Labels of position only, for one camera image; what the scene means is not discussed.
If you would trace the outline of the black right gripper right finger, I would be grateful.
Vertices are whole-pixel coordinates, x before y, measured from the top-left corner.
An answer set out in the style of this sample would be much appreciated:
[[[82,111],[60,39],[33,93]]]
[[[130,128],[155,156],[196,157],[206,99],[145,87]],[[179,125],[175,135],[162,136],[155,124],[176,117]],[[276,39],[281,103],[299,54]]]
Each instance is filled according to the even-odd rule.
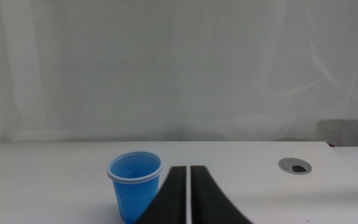
[[[206,166],[191,166],[192,223],[251,224],[231,203]]]

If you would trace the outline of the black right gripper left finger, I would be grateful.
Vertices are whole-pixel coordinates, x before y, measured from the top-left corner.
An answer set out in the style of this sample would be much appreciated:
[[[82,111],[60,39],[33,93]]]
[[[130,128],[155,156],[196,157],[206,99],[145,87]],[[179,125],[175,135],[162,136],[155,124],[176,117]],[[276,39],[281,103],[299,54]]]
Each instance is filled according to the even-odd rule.
[[[186,223],[186,167],[171,167],[158,194],[135,224]]]

